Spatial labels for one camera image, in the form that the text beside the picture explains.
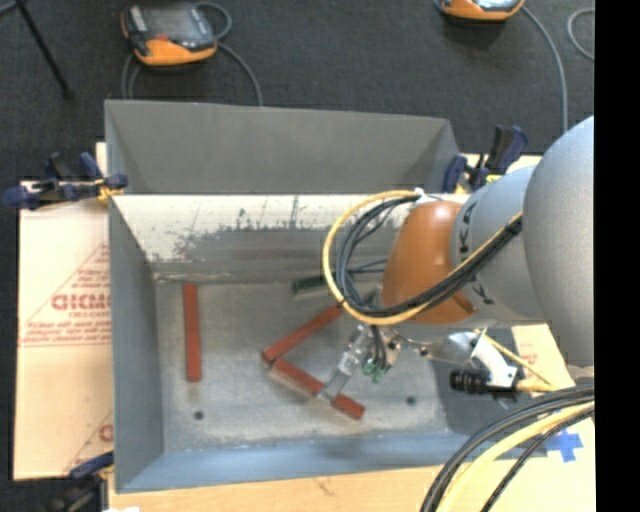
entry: green object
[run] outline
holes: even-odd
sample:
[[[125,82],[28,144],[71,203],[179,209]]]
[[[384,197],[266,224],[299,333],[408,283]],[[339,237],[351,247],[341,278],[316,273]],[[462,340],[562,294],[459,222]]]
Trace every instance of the green object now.
[[[374,370],[376,369],[376,365],[373,361],[368,361],[362,365],[362,373],[367,377],[372,375]]]

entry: blue clamp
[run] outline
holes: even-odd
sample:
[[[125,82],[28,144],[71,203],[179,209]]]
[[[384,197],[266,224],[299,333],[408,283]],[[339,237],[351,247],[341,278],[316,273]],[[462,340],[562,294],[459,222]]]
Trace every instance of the blue clamp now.
[[[63,162],[60,153],[53,153],[45,164],[45,178],[30,187],[19,185],[2,193],[2,202],[17,209],[35,210],[58,203],[98,198],[106,200],[120,193],[129,184],[126,174],[104,176],[90,153],[80,155],[81,174],[73,173]]]
[[[487,183],[489,175],[505,174],[509,166],[520,158],[527,143],[526,135],[517,126],[511,128],[496,126],[493,145],[487,158],[480,155],[476,165],[471,167],[466,157],[460,154],[455,155],[445,170],[442,191],[453,193],[458,184],[465,181],[464,173],[467,174],[466,188],[472,192],[478,190]]]

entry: cable bundle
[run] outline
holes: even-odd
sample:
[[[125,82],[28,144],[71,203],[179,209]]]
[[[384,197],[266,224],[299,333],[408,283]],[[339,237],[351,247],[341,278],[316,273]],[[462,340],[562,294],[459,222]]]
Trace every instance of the cable bundle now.
[[[534,439],[534,442],[522,453],[485,503],[482,512],[487,512],[538,447],[560,430],[594,414],[595,387],[593,384],[552,391],[533,398],[526,404],[510,411],[474,434],[447,461],[429,489],[422,503],[421,512],[452,510],[451,507],[456,497],[478,471],[518,444]],[[504,435],[509,429],[516,426],[519,429],[515,433],[486,449],[460,475],[456,476],[454,485],[451,485],[458,468],[474,450],[486,441],[501,434]]]
[[[401,204],[415,202],[421,197],[421,194],[407,190],[393,190],[375,194],[364,199],[352,208],[349,208],[338,218],[329,230],[322,253],[322,266],[325,280],[338,302],[349,314],[361,322],[371,325],[393,325],[408,320],[421,311],[437,306],[472,280],[474,275],[483,268],[509,240],[522,230],[522,213],[519,213],[435,286],[415,297],[390,307],[372,305],[362,299],[350,278],[348,265],[351,256],[357,245],[363,239],[379,229],[391,213],[391,210]],[[329,253],[338,229],[358,210],[379,200],[383,200],[384,202],[359,217],[347,233],[346,239],[338,251],[335,271],[336,279],[334,280]],[[376,224],[371,227],[369,231],[365,232],[365,228],[376,219],[378,219]]]

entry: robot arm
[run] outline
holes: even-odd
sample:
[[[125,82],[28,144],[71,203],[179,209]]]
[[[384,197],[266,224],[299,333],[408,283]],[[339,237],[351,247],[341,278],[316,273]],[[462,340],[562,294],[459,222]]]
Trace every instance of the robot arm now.
[[[383,338],[397,340],[410,325],[432,357],[480,359],[489,369],[486,383],[508,388],[515,368],[494,347],[479,343],[477,333],[546,322],[568,365],[593,367],[593,131],[592,117],[563,135],[536,167],[509,173],[462,202],[423,202],[415,193],[398,193],[414,204],[397,233],[374,304],[359,297],[348,273],[339,271],[345,264],[340,257],[333,281],[328,246],[337,228],[332,230],[325,277],[338,302],[359,320],[360,331],[377,326]],[[392,201],[382,195],[370,199]],[[363,206],[345,212],[336,226]],[[356,222],[359,236],[375,208]],[[353,252],[344,243],[342,249]],[[351,363],[370,362],[375,339],[369,336],[368,350],[365,339],[360,336],[357,347],[351,344],[345,352],[360,356],[350,354]],[[377,370],[389,367],[387,362]],[[344,385],[347,378],[338,365],[325,390],[337,392],[336,381]]]

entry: red stick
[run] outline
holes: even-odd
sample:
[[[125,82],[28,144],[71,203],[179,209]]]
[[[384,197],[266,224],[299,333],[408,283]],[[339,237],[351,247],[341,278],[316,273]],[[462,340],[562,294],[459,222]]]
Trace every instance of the red stick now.
[[[184,283],[182,287],[184,308],[185,355],[187,381],[202,379],[202,356],[200,353],[200,318],[198,315],[198,287],[195,283]]]

